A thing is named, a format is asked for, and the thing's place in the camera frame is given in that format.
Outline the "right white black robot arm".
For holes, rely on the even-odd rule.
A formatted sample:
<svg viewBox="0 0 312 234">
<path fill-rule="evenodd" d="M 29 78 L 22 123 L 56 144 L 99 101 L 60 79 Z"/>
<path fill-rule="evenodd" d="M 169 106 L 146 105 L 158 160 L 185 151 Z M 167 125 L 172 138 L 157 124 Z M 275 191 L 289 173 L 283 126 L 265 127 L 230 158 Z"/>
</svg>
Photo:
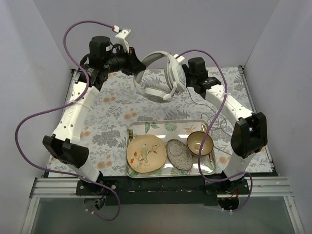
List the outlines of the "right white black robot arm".
<svg viewBox="0 0 312 234">
<path fill-rule="evenodd" d="M 227 90 L 225 81 L 210 77 L 205 69 L 205 61 L 201 57 L 188 60 L 182 65 L 188 87 L 201 95 L 206 101 L 218 109 L 232 125 L 232 156 L 220 179 L 208 179 L 211 183 L 221 183 L 220 187 L 227 194 L 238 188 L 238 183 L 245 175 L 245 170 L 254 155 L 268 143 L 267 119 L 262 112 L 255 113 L 245 108 L 234 99 Z"/>
</svg>

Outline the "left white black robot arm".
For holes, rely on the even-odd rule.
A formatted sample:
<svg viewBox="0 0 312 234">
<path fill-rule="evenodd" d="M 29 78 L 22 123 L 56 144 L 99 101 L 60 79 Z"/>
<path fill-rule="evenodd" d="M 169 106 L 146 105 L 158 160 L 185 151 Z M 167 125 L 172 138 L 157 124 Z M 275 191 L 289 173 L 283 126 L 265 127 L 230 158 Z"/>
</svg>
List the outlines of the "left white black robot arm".
<svg viewBox="0 0 312 234">
<path fill-rule="evenodd" d="M 58 161 L 71 167 L 78 176 L 88 179 L 87 189 L 93 195 L 103 191 L 101 173 L 88 158 L 89 150 L 80 146 L 80 132 L 96 96 L 110 73 L 121 71 L 133 75 L 145 66 L 137 58 L 128 39 L 115 36 L 111 44 L 106 36 L 95 36 L 89 43 L 89 53 L 80 61 L 78 79 L 73 84 L 70 101 L 65 108 L 59 125 L 51 136 L 43 138 L 43 145 Z"/>
</svg>

